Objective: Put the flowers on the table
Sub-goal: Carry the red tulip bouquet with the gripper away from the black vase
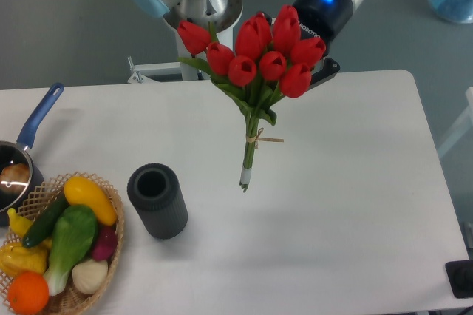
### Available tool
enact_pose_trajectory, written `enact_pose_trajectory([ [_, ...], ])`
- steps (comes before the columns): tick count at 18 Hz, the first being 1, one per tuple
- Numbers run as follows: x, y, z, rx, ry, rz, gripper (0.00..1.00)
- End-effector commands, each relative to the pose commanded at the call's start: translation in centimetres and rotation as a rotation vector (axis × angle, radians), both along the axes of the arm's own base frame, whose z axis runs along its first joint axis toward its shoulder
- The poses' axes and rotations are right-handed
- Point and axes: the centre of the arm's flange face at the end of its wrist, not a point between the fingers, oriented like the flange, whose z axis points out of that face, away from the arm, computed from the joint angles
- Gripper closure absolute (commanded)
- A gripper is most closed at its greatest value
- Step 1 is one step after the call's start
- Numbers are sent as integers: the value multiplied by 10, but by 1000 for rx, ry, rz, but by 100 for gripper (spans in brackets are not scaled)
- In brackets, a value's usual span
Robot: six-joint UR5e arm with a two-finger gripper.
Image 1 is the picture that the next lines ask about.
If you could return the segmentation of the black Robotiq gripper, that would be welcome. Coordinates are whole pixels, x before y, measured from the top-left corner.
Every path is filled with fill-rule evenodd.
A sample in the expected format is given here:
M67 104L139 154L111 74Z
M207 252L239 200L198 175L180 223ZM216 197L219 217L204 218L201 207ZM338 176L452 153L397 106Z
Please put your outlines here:
M350 0L295 0L293 7L298 13L302 38L321 38L326 45L321 69L311 76L309 89L313 89L340 71L339 63L326 56L332 42L350 19Z

